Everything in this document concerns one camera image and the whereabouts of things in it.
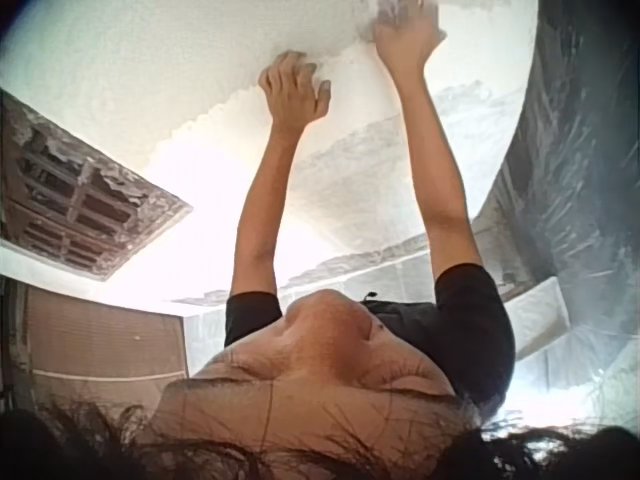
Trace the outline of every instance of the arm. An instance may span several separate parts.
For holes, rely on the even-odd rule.
[[[402,24],[381,20],[376,44],[398,90],[409,141],[416,200],[431,247],[434,279],[461,264],[482,265],[467,215],[464,186],[424,80],[424,65],[442,40],[437,11],[407,0]]]
[[[276,293],[273,261],[296,147],[306,126],[327,114],[331,99],[328,82],[322,83],[316,98],[316,66],[300,65],[302,57],[287,52],[260,76],[273,125],[238,224],[232,295]]]

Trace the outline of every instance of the black t-shirt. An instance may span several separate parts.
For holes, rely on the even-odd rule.
[[[364,300],[396,336],[431,358],[456,394],[471,400],[484,419],[504,402],[515,366],[511,322],[495,282],[478,265],[457,265],[435,285],[436,304]],[[282,317],[275,295],[250,292],[227,301],[225,346]]]

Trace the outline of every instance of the eyebrow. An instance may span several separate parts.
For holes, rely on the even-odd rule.
[[[224,388],[224,387],[246,387],[250,385],[259,385],[264,384],[264,380],[255,379],[255,380],[247,380],[247,379],[238,379],[238,378],[227,378],[227,377],[218,377],[218,378],[199,378],[199,379],[186,379],[183,380],[184,385],[187,386],[187,389],[191,388]],[[455,395],[435,395],[433,393],[421,392],[419,390],[411,390],[406,388],[362,388],[362,390],[366,390],[368,392],[374,392],[379,394],[393,394],[400,396],[401,398],[409,399],[409,400],[418,400],[424,403],[438,404],[438,405],[447,405],[449,407],[462,408],[465,405],[464,400],[455,396]]]

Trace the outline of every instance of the hand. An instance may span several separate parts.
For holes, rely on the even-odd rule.
[[[378,55],[398,84],[419,75],[444,39],[438,7],[430,0],[399,0],[396,15],[382,13],[375,26]]]
[[[274,131],[302,135],[308,124],[329,112],[331,82],[322,82],[316,97],[311,81],[318,67],[302,64],[303,58],[303,53],[285,52],[260,75]]]

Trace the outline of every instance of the sleeve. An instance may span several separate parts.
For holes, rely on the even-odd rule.
[[[513,328],[498,288],[481,266],[457,265],[435,285],[441,363],[456,390],[493,416],[504,402],[515,367]]]
[[[225,348],[282,317],[278,297],[266,292],[247,292],[227,300]]]

